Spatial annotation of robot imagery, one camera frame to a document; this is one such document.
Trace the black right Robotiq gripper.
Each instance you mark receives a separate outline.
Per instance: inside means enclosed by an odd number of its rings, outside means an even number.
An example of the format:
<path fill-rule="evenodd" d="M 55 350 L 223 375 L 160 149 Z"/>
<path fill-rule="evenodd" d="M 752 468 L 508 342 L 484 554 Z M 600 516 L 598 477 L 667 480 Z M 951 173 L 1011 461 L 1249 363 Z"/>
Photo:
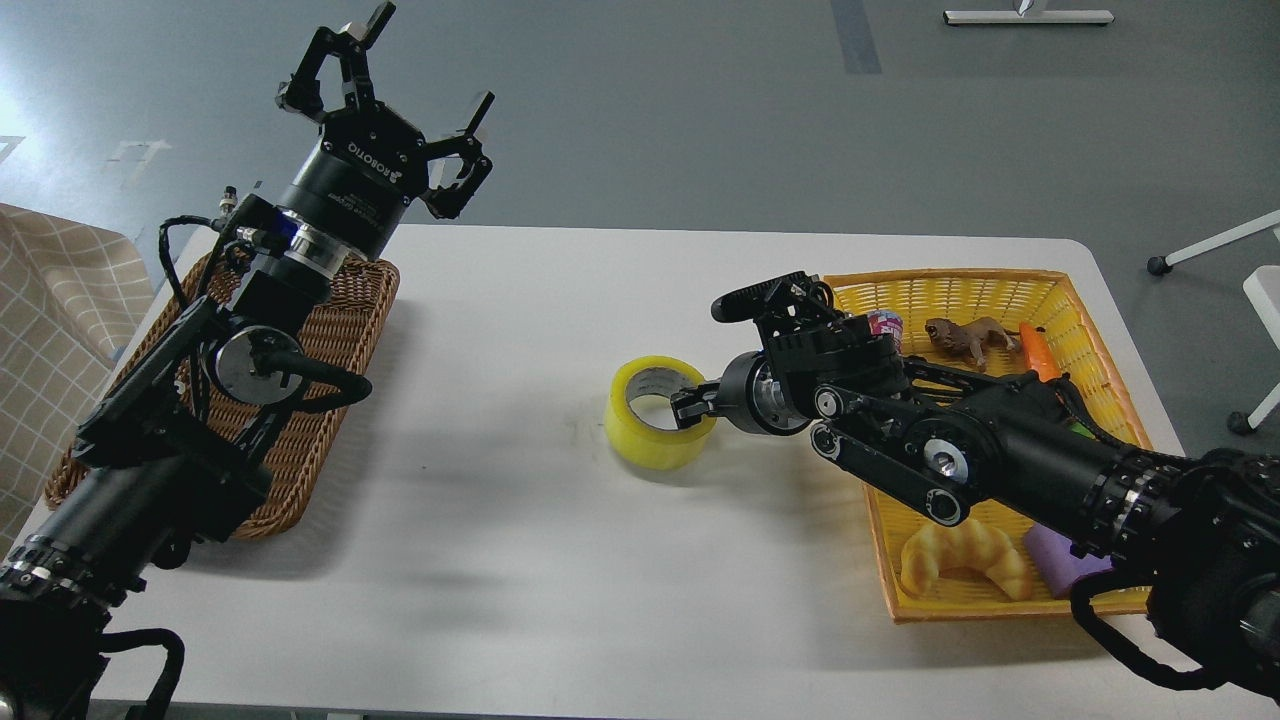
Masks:
<path fill-rule="evenodd" d="M 735 357 L 719 380 L 677 391 L 672 395 L 672 407 L 680 430 L 723 418 L 746 433 L 795 436 L 812 423 L 788 404 L 760 351 Z"/>

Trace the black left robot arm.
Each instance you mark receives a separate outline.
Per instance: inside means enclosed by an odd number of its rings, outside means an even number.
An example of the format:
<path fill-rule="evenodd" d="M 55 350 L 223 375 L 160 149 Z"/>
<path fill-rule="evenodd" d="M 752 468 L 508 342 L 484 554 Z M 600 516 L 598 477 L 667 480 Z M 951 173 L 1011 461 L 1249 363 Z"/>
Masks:
<path fill-rule="evenodd" d="M 477 129 L 430 141 L 379 100 L 367 54 L 396 12 L 319 27 L 276 105 L 317 126 L 279 204 L 227 188 L 215 218 L 157 231 L 175 320 L 76 432 L 88 468 L 70 496 L 3 562 L 3 716 L 82 719 L 111 653 L 160 647 L 143 717 L 165 716 L 186 661 L 161 628 L 108 630 L 192 544 L 227 541 L 265 503 L 268 454 L 298 414 L 358 404 L 371 382 L 310 357 L 301 332 L 347 261 L 376 261 L 415 201 L 457 218 L 492 172 Z"/>

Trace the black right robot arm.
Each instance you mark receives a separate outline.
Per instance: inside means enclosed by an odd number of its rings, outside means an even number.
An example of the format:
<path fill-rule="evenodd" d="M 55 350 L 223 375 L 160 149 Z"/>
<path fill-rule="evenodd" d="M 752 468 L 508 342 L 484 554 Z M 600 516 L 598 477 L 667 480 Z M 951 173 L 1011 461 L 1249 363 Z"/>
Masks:
<path fill-rule="evenodd" d="M 675 421 L 812 433 L 826 460 L 941 527 L 995 500 L 1111 559 L 1070 591 L 1076 624 L 1175 691 L 1277 697 L 1277 457 L 1180 457 L 1111 436 L 1068 379 L 991 377 L 906 356 L 838 305 L 840 275 L 794 272 L 717 299 L 760 348 L 676 389 Z"/>

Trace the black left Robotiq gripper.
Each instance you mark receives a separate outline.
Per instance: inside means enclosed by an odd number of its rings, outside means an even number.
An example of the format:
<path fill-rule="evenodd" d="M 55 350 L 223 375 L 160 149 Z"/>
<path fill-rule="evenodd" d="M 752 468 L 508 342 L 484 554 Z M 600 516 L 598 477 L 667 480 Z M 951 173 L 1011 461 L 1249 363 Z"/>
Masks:
<path fill-rule="evenodd" d="M 289 79 L 280 83 L 276 105 L 308 118 L 320 137 L 279 206 L 349 247 L 362 259 L 379 259 L 412 199 L 422 195 L 435 219 L 457 219 L 493 169 L 479 138 L 497 96 L 486 91 L 467 126 L 428 143 L 422 132 L 378 100 L 367 54 L 396 13 L 380 3 L 367 22 L 334 31 L 319 27 Z M 328 110 L 320 70 L 335 59 L 343 105 Z M 448 184 L 429 181 L 429 161 L 457 161 Z"/>

